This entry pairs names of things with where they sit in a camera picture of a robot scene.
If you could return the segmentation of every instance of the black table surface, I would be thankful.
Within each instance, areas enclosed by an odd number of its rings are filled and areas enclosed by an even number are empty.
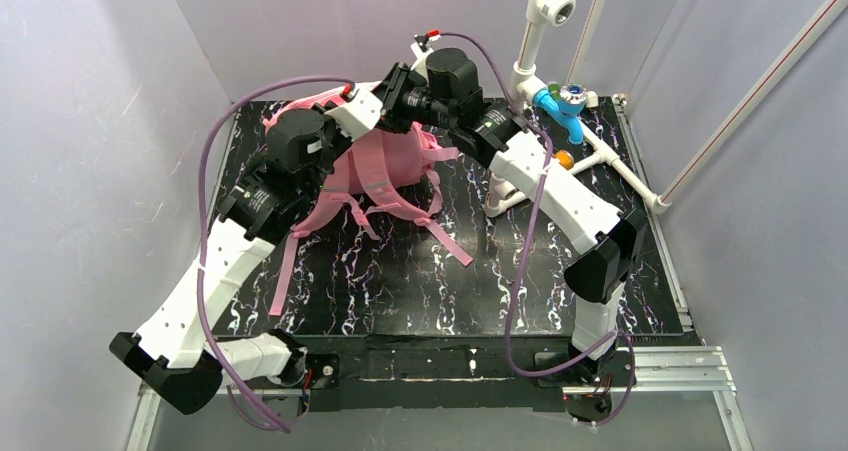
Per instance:
[[[237,181],[244,163],[264,143],[263,117],[282,102],[257,101],[236,118],[229,153],[219,183],[220,200]],[[630,165],[629,151],[609,99],[585,110],[591,129]],[[539,124],[579,160],[592,153],[589,145],[572,146],[567,132],[547,116]],[[432,130],[442,146],[450,141]],[[525,201],[501,216],[487,218],[483,200],[486,171],[470,158],[435,166],[445,196],[434,216],[474,261],[467,268],[447,255],[424,228],[386,213],[370,215],[379,241],[368,238],[345,208],[335,219],[300,240],[283,316],[268,313],[282,262],[277,249],[245,281],[215,327],[219,336],[254,336],[279,327],[296,335],[502,335],[508,293],[515,277],[530,214]],[[598,196],[625,212],[644,210],[639,195],[610,167],[593,166],[578,175]],[[426,208],[432,189],[426,178],[400,189],[413,204]],[[359,197],[363,209],[371,203]],[[524,285],[518,296],[515,334],[570,335],[575,301],[562,273],[576,260],[564,234],[539,214],[535,241]],[[677,309],[663,270],[657,243],[646,238],[641,262],[633,270],[619,303],[619,326],[636,335],[682,333]]]

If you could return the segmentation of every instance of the zip tie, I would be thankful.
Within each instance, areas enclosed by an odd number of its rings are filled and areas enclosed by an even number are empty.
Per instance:
[[[195,258],[194,261],[191,262],[191,267],[195,268],[195,269],[199,269],[199,270],[203,271],[204,273],[206,272],[206,266],[200,264],[200,258],[199,257]]]
[[[551,166],[553,166],[554,164],[559,164],[559,163],[558,163],[558,162],[556,162],[556,161],[554,161],[554,160],[552,159],[552,160],[551,160],[551,162],[550,162],[550,163],[548,163],[548,165],[547,165],[547,166],[545,166],[545,167],[543,167],[543,168],[542,168],[542,174],[543,174],[543,175],[545,175],[545,176],[547,176],[547,175],[548,175],[548,171],[550,171],[550,170],[551,170]]]

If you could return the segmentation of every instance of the white wall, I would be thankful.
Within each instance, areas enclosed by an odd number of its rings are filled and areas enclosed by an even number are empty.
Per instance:
[[[681,0],[631,95],[663,190],[824,0]],[[847,449],[848,15],[662,216],[756,449]]]
[[[228,100],[174,0],[0,0],[0,56],[2,447],[119,449],[139,381],[107,346],[191,261]]]
[[[233,100],[268,82],[302,74],[380,79],[394,62],[411,61],[413,34],[432,28],[471,34],[508,74],[518,57],[527,7],[527,0],[177,1]],[[598,45],[586,59],[585,84],[602,94],[630,89],[675,1],[610,0],[595,34]],[[543,79],[566,78],[591,2],[577,0],[572,18],[546,31],[538,59]],[[469,44],[451,38],[438,45],[469,50],[484,92],[502,94]],[[270,96],[291,98],[303,92]]]

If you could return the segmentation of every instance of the floor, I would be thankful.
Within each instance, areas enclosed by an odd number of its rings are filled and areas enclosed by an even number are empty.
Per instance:
[[[238,179],[243,163],[262,145],[260,124],[280,102],[253,102],[237,116],[218,198]],[[590,128],[629,164],[629,151],[609,99],[583,113]],[[591,153],[572,146],[567,133],[547,116],[540,125],[557,149],[575,159]],[[434,130],[443,146],[444,133]],[[412,223],[375,214],[371,223],[379,241],[367,238],[349,212],[300,241],[288,302],[282,317],[268,309],[282,261],[282,247],[257,268],[239,291],[215,331],[221,336],[252,336],[282,327],[296,335],[439,335],[503,334],[508,289],[524,242],[530,204],[525,202],[494,219],[482,212],[486,172],[471,159],[438,163],[445,204],[436,219],[474,257],[463,268],[448,257],[429,232]],[[615,171],[599,165],[578,178],[623,211],[644,209],[639,196]],[[426,178],[402,188],[410,202],[425,207],[432,194]],[[369,203],[362,198],[363,208]],[[516,334],[564,334],[573,328],[574,298],[562,272],[576,256],[562,233],[540,214],[529,279],[519,295]],[[656,242],[646,239],[619,306],[619,326],[635,335],[676,335],[683,330]]]
[[[295,402],[270,405],[291,416]],[[730,449],[710,392],[635,393],[624,412],[595,434],[567,419],[530,409],[345,410],[309,413],[283,435],[248,426],[222,395],[191,416],[161,405],[148,449]]]

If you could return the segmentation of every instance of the blue faucet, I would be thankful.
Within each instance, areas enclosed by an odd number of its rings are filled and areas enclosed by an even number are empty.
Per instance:
[[[541,107],[554,121],[568,130],[568,142],[583,143],[583,126],[580,124],[580,112],[586,106],[586,90],[582,86],[569,84],[560,89],[559,99],[550,91],[543,89],[533,97],[533,104]]]

